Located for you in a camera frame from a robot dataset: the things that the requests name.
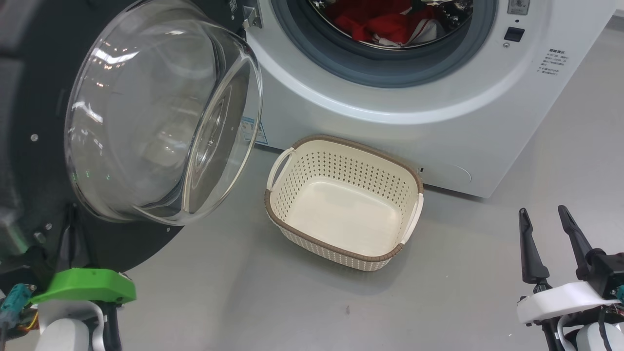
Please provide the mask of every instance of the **screw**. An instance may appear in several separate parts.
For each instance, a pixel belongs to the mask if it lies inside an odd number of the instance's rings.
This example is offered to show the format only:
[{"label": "screw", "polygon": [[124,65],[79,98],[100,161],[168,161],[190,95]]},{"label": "screw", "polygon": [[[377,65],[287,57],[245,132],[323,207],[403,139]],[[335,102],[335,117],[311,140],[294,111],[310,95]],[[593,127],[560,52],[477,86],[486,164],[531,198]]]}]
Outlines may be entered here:
[{"label": "screw", "polygon": [[35,239],[37,239],[37,241],[40,244],[44,244],[46,242],[46,237],[43,235],[42,232],[35,232],[35,234],[33,234],[35,236]]}]

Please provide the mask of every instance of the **green bracket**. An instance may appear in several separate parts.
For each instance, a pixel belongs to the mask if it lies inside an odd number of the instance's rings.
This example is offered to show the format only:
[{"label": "green bracket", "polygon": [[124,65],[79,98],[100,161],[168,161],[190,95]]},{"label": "green bracket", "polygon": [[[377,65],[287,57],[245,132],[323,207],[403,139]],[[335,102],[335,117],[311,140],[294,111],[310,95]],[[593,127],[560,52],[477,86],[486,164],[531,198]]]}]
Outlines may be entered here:
[{"label": "green bracket", "polygon": [[125,304],[136,299],[134,283],[113,270],[72,268],[55,274],[47,291],[31,298],[31,302],[83,300]]}]

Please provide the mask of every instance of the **wire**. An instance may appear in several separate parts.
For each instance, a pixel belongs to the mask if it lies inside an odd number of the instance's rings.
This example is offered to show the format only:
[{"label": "wire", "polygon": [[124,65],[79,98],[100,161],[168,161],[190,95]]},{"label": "wire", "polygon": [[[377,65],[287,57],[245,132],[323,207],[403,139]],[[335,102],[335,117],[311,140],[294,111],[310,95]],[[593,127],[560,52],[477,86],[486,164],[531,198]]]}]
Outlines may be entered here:
[{"label": "wire", "polygon": [[605,315],[607,314],[606,309],[601,309],[600,314],[598,315],[598,330],[600,331],[600,336],[602,338],[602,342],[605,344],[605,350],[613,351],[611,345],[609,344],[609,339],[607,338],[607,330],[605,329]]},{"label": "wire", "polygon": [[37,313],[35,313],[35,316],[32,318],[31,324],[28,327],[26,327],[26,330],[30,331],[32,329],[32,327],[35,325],[35,323],[37,323],[38,319],[39,319],[39,311],[37,311]]}]

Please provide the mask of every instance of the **gray floor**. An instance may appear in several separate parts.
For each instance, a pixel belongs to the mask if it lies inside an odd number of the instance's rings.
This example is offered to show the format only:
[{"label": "gray floor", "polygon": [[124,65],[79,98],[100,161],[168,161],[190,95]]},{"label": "gray floor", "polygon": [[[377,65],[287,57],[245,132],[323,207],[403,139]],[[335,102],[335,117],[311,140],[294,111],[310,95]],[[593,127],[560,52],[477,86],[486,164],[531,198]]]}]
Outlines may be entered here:
[{"label": "gray floor", "polygon": [[517,212],[529,210],[552,285],[575,280],[559,204],[594,246],[624,251],[622,57],[624,33],[606,29],[494,195],[428,189],[411,241],[377,272],[282,236],[263,207],[276,154],[256,150],[219,209],[129,272],[139,299],[120,314],[125,349],[546,350],[539,328],[516,319],[532,290]]}]

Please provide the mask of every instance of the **laundry basket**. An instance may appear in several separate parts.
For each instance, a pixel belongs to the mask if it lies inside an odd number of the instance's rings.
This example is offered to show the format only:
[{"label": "laundry basket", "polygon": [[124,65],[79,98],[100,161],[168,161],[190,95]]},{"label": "laundry basket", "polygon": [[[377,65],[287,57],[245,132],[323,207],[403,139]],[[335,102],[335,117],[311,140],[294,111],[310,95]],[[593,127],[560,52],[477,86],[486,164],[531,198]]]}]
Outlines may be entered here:
[{"label": "laundry basket", "polygon": [[409,239],[421,214],[422,192],[420,177],[403,163],[355,142],[313,136],[275,161],[265,206],[292,242],[372,271]]}]

